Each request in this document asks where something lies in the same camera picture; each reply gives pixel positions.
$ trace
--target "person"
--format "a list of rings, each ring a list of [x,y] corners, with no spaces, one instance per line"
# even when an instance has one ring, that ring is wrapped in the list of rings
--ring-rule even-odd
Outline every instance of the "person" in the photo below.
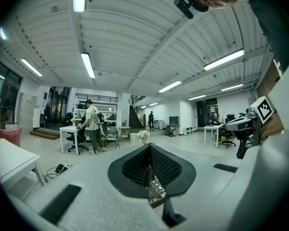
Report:
[[[149,126],[150,126],[150,129],[151,129],[151,127],[154,129],[154,115],[153,115],[153,111],[151,111],[151,113],[149,114]]]
[[[99,113],[98,109],[92,105],[92,101],[88,99],[86,101],[86,121],[79,126],[80,129],[84,128],[87,124],[89,124],[89,130],[90,130],[90,141],[93,147],[93,150],[90,151],[90,153],[95,153],[98,155],[99,151],[97,149],[97,143],[102,148],[102,151],[105,151],[105,147],[103,146],[102,137],[101,137],[101,129],[100,125],[95,122],[96,114]]]
[[[200,12],[206,12],[209,7],[215,9],[227,8],[239,0],[188,0],[191,6]],[[275,57],[283,71],[289,65],[289,0],[243,0],[250,4],[264,36],[270,43]],[[283,125],[278,114],[274,114],[264,124],[262,139],[278,134]]]

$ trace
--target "floor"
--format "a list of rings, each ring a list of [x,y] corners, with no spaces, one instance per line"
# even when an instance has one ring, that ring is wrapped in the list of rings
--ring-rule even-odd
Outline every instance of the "floor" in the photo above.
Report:
[[[64,154],[61,153],[60,139],[52,141],[33,135],[22,136],[21,147],[25,150],[40,155],[39,167],[43,172],[43,175],[46,175],[48,169],[55,167],[58,164],[65,164],[68,161],[73,166],[75,166],[80,164],[85,157],[90,156],[93,157],[94,160],[99,160],[103,157],[103,155],[116,150],[114,142],[110,142],[106,147],[106,152],[100,152],[99,155],[91,154],[86,150],[81,150],[81,154],[77,156],[75,150],[71,151],[70,153],[67,151],[67,149],[71,147],[71,142],[65,140],[65,138],[68,137],[67,133],[63,133],[63,135],[63,145],[65,149]],[[215,148],[215,139],[210,139],[210,133],[207,134],[206,146],[204,146],[204,132],[201,131],[197,131],[193,135],[189,136],[177,136],[171,138],[165,135],[151,136],[149,138],[149,142],[155,143],[162,148],[171,146],[177,148],[178,150],[186,150],[200,154],[224,156],[230,158],[236,158],[236,152],[239,146],[239,141],[234,139],[233,142],[236,143],[236,147],[234,145],[229,145],[228,148],[226,148],[226,145],[220,145],[218,148]],[[120,141],[119,143],[121,149],[123,150],[124,148],[133,146],[127,140]],[[87,143],[87,146],[90,150],[92,149],[92,146],[89,143]],[[30,194],[29,198],[35,195],[39,188],[40,186],[35,188],[35,190]],[[159,217],[162,217],[163,205],[155,208],[154,211]]]

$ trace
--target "ceiling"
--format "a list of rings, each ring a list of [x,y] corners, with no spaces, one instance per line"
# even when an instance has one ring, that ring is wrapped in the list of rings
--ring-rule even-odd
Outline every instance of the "ceiling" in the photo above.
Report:
[[[1,25],[0,61],[40,85],[92,88],[162,98],[215,93],[244,83],[254,89],[273,54],[246,2],[188,20],[174,0],[21,0]],[[209,71],[236,50],[246,55]],[[80,52],[91,57],[88,76]],[[20,61],[26,58],[43,76]],[[158,91],[176,80],[173,91]]]

